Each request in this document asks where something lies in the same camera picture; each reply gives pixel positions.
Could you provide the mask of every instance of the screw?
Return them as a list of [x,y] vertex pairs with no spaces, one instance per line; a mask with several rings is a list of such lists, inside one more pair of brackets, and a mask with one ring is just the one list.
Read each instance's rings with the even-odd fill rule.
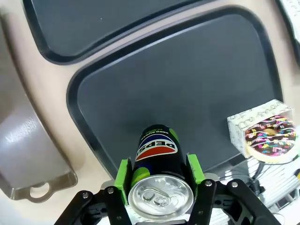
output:
[[236,188],[236,187],[238,186],[238,183],[237,183],[237,182],[232,182],[231,186],[232,186],[233,188]]
[[113,188],[112,188],[112,187],[109,188],[109,189],[107,190],[107,192],[108,192],[109,194],[112,194],[112,193],[113,193]]
[[211,181],[208,180],[208,181],[205,182],[205,186],[210,187],[211,185],[212,185]]
[[89,193],[85,192],[82,194],[82,197],[85,199],[85,198],[88,198],[89,197]]

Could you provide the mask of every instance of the soda can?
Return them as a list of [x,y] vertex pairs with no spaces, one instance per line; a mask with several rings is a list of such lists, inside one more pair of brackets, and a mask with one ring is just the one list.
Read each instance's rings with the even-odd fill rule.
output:
[[153,125],[143,131],[133,172],[128,203],[138,215],[167,221],[192,206],[187,166],[171,128]]

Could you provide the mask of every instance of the dark gray tray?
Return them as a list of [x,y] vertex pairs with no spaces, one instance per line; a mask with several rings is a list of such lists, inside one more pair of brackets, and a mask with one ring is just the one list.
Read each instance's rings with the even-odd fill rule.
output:
[[135,158],[141,132],[157,123],[175,129],[183,152],[197,154],[203,170],[221,165],[239,155],[226,118],[274,98],[282,101],[282,92],[263,26],[231,7],[166,27],[82,68],[67,104],[115,177],[122,159]]
[[70,64],[174,12],[211,0],[23,0],[40,53]]

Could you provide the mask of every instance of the white surface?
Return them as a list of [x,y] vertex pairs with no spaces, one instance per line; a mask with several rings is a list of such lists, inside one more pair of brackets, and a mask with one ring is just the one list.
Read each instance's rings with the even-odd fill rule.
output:
[[300,209],[300,198],[278,212],[285,217],[284,225],[297,225],[298,223],[300,223],[300,217],[298,216],[299,209]]
[[21,77],[45,125],[64,150],[78,176],[78,184],[75,187],[59,191],[41,204],[30,203],[27,200],[12,201],[0,191],[0,223],[4,225],[52,225],[79,190],[86,189],[96,193],[101,184],[109,179],[80,135],[67,110],[67,86],[80,67],[123,43],[172,23],[174,20],[233,4],[239,4],[254,12],[265,26],[275,53],[285,103],[295,109],[296,122],[299,122],[300,70],[296,64],[282,17],[273,0],[217,0],[149,25],[86,60],[69,66],[54,65],[38,52],[21,0],[0,0],[2,21],[5,24],[6,34]]

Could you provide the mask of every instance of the donut toy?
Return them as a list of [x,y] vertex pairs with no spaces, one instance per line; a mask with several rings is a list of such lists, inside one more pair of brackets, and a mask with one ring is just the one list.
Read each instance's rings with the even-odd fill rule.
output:
[[296,143],[296,129],[284,116],[272,116],[245,132],[250,155],[264,162],[280,162],[297,155],[292,151]]

